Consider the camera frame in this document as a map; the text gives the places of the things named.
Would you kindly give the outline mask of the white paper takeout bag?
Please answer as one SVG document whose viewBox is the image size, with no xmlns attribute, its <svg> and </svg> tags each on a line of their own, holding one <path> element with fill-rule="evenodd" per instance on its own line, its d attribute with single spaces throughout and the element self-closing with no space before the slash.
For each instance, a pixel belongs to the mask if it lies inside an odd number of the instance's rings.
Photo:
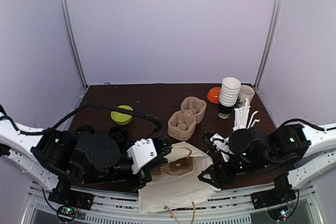
<svg viewBox="0 0 336 224">
<path fill-rule="evenodd" d="M 208 200 L 218 191 L 198 179 L 202 171 L 213 165 L 209 155 L 187 142 L 180 142 L 173 144 L 172 152 L 166 156 L 169 163 L 185 157 L 193 159 L 192 171 L 180 176 L 165 174 L 139 190 L 140 213 L 162 212 L 165 206 L 170 209 L 189 207 Z"/>
</svg>

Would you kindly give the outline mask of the single cardboard cup carrier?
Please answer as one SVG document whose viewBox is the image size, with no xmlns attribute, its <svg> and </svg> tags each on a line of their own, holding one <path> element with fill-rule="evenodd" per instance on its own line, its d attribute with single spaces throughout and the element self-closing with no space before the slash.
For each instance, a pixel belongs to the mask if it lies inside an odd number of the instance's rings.
<svg viewBox="0 0 336 224">
<path fill-rule="evenodd" d="M 165 174 L 172 176 L 180 176 L 192 170 L 193 170 L 193 159 L 191 157 L 189 158 L 185 157 L 152 170 L 151 176 L 152 180 L 158 180 Z"/>
</svg>

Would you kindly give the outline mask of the stack of black cup lids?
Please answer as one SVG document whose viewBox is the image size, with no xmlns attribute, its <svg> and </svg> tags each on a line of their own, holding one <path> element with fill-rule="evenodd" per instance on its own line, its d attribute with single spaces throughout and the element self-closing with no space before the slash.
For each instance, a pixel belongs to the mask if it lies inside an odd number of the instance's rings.
<svg viewBox="0 0 336 224">
<path fill-rule="evenodd" d="M 118 145 L 126 145 L 129 140 L 128 132 L 118 126 L 111 127 L 108 135 L 115 140 Z"/>
</svg>

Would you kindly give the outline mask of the stack of cardboard cup carriers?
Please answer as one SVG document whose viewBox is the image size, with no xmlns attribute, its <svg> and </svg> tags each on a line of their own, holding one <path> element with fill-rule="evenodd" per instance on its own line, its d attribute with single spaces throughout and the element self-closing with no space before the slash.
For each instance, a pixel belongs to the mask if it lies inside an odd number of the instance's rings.
<svg viewBox="0 0 336 224">
<path fill-rule="evenodd" d="M 187 141 L 194 134 L 195 127 L 205 114 L 207 104 L 197 97 L 186 97 L 181 108 L 169 118 L 167 123 L 168 135 L 178 141 Z"/>
</svg>

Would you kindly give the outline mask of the black plastic cup lid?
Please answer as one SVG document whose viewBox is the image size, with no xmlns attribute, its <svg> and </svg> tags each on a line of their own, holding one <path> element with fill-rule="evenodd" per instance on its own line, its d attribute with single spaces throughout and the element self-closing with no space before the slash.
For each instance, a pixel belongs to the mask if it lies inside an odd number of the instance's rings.
<svg viewBox="0 0 336 224">
<path fill-rule="evenodd" d="M 94 135 L 95 130 L 91 125 L 87 125 L 87 124 L 81 125 L 78 128 L 76 128 L 76 131 L 75 131 L 75 136 L 76 137 L 81 136 L 83 133 L 88 133 L 90 135 Z"/>
</svg>

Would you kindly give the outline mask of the stack of white paper cups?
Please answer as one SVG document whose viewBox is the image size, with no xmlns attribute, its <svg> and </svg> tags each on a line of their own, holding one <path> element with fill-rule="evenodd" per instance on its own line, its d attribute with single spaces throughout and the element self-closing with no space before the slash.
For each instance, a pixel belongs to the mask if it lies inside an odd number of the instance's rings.
<svg viewBox="0 0 336 224">
<path fill-rule="evenodd" d="M 240 88 L 241 82 L 234 77 L 226 77 L 222 80 L 218 105 L 218 116 L 220 118 L 229 118 L 237 102 Z"/>
</svg>

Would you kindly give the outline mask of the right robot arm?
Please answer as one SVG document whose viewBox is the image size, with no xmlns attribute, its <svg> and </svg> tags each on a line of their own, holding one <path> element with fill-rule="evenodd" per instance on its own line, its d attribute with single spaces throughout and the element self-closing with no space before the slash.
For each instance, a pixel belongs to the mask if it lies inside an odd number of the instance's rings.
<svg viewBox="0 0 336 224">
<path fill-rule="evenodd" d="M 270 134 L 251 127 L 237 129 L 228 138 L 206 132 L 202 141 L 220 152 L 222 159 L 203 170 L 198 179 L 221 189 L 231 185 L 236 176 L 293 165 L 304 157 L 335 148 L 335 124 L 318 126 L 291 119 Z"/>
</svg>

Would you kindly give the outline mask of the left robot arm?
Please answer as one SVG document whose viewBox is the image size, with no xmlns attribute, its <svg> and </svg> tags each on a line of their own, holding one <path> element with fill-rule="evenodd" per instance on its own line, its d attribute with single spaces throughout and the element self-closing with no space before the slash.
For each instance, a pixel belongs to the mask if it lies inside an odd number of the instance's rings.
<svg viewBox="0 0 336 224">
<path fill-rule="evenodd" d="M 21 151 L 64 183 L 69 183 L 72 176 L 83 185 L 130 180 L 133 190 L 144 187 L 152 179 L 150 171 L 160 155 L 160 140 L 149 137 L 130 143 L 128 139 L 122 141 L 111 134 L 95 133 L 88 125 L 76 134 L 57 130 L 68 118 L 86 108 L 119 112 L 149 121 L 156 125 L 155 132 L 162 128 L 161 122 L 149 115 L 87 103 L 52 127 L 38 132 L 24 131 L 1 110 L 1 154 L 8 156 L 10 150 Z"/>
</svg>

